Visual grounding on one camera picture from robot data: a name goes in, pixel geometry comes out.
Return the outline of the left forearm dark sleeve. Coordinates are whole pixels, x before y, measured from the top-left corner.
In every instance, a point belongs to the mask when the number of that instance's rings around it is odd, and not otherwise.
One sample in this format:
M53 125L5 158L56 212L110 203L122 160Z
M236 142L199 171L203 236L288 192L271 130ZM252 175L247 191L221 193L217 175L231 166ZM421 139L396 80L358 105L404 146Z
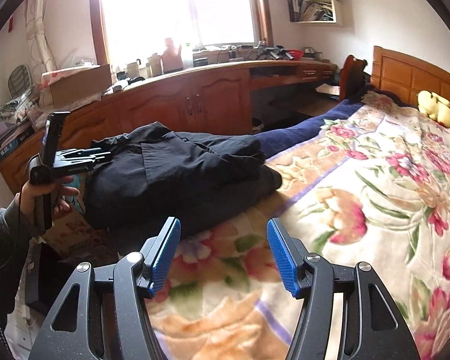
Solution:
M6 328L8 315L14 312L30 240L38 235L37 228L18 209L17 200L0 209L0 332ZM12 357L0 338L0 359Z

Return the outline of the left hand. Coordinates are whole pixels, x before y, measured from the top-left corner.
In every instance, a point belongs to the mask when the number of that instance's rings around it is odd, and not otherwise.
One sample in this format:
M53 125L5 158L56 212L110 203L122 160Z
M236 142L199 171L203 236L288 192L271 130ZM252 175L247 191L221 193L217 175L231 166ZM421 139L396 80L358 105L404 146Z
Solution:
M79 190L70 183L73 176L54 180L50 184L32 184L27 181L17 194L17 205L26 221L36 229L36 235L46 233L53 219L71 211L67 197L77 197Z

